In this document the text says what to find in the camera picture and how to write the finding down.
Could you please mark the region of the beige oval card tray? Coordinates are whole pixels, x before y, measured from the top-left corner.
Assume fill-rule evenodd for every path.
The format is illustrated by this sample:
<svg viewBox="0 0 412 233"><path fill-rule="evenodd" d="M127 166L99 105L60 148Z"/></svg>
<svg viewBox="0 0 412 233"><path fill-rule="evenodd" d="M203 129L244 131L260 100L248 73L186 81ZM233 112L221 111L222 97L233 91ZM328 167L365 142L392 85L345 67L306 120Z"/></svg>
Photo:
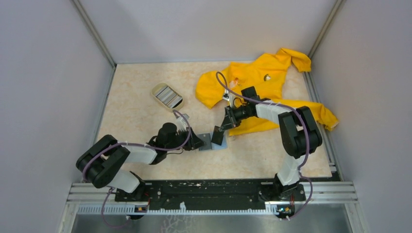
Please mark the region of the beige oval card tray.
<svg viewBox="0 0 412 233"><path fill-rule="evenodd" d="M169 112L180 110L185 105L184 97L167 83L158 83L151 89L150 94Z"/></svg>

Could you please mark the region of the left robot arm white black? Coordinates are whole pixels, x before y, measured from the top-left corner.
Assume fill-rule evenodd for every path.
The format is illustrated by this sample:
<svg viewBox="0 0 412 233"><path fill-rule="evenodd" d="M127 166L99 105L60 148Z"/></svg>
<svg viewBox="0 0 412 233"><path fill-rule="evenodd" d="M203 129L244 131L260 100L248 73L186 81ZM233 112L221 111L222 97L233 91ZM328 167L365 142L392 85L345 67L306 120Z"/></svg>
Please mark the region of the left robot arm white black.
<svg viewBox="0 0 412 233"><path fill-rule="evenodd" d="M204 146L191 127L183 130L167 122L146 144L119 142L107 134L76 161L83 179L95 188L111 187L122 190L134 201L146 194L145 182L137 174L122 169L125 163L156 165L175 150L191 151Z"/></svg>

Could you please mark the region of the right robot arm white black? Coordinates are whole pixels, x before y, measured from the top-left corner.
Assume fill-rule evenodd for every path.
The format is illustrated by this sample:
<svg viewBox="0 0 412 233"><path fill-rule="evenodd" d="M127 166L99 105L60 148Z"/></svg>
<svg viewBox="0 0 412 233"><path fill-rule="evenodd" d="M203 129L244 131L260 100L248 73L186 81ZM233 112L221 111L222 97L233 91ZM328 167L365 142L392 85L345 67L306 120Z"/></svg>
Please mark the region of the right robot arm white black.
<svg viewBox="0 0 412 233"><path fill-rule="evenodd" d="M239 127L242 122L252 117L277 124L287 156L281 170L274 177L272 194L274 198L286 200L298 188L301 167L323 142L312 112L306 106L295 109L274 103L268 98L262 99L253 86L243 89L240 97L245 103L239 107L225 107L224 119L217 132L223 134Z"/></svg>

